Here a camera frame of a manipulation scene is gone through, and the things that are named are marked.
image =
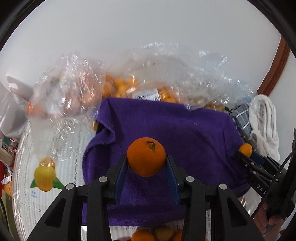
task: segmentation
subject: white towel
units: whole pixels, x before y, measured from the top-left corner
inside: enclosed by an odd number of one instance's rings
[[[279,135],[276,131],[276,108],[266,95],[256,96],[249,105],[251,138],[260,155],[279,161]]]

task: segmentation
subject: black cable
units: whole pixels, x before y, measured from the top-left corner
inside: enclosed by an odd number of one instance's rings
[[[255,215],[258,213],[259,209],[262,207],[262,205],[264,204],[264,202],[266,201],[270,191],[271,191],[271,187],[272,185],[276,182],[277,178],[279,177],[282,169],[284,168],[284,166],[287,164],[287,162],[290,160],[290,158],[296,154],[296,151],[292,151],[288,156],[287,158],[284,160],[284,162],[282,163],[282,165],[280,166],[279,170],[277,171],[276,175],[274,176],[274,179],[272,180],[267,192],[266,192],[266,195],[265,197],[261,200],[261,202],[259,203],[258,207],[256,208],[256,210],[253,212],[253,214],[251,215],[252,218],[255,217]]]

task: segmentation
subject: human hand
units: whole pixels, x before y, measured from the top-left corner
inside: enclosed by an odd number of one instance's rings
[[[266,232],[266,226],[273,225],[270,230],[264,236],[265,241],[275,241],[277,238],[279,231],[284,224],[284,220],[278,216],[272,216],[269,220],[266,216],[266,210],[268,208],[268,204],[264,203],[262,207],[259,209],[258,213],[254,217],[254,222],[257,225],[258,229],[262,234]]]

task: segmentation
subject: plastic bag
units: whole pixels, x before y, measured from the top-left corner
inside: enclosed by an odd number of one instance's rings
[[[61,57],[37,81],[27,107],[39,160],[32,186],[42,191],[63,187],[52,182],[56,178],[56,162],[63,161],[59,149],[61,145],[73,148],[67,140],[81,136],[81,125],[86,127],[83,135],[93,134],[92,119],[97,116],[96,106],[102,100],[105,78],[106,71],[99,61],[70,54]]]
[[[28,122],[26,106],[28,101],[11,93],[0,82],[0,130],[15,140],[19,140]]]
[[[91,117],[102,100],[104,82],[99,61],[63,56],[37,81],[27,113],[38,118]]]
[[[223,55],[178,44],[149,44],[126,52],[107,69],[103,97],[168,99],[189,110],[220,110],[256,94],[247,83],[225,77],[227,62]]]

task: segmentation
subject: white plastic bag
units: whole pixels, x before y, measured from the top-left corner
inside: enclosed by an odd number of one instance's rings
[[[28,101],[11,93],[0,81],[0,130],[12,139],[19,140],[28,122]]]
[[[105,78],[101,62],[69,54],[61,57],[36,82],[27,114],[41,165],[45,157],[50,157],[53,163],[63,161],[59,156],[60,145],[71,149],[66,140],[71,136],[76,138],[81,125],[91,131]]]

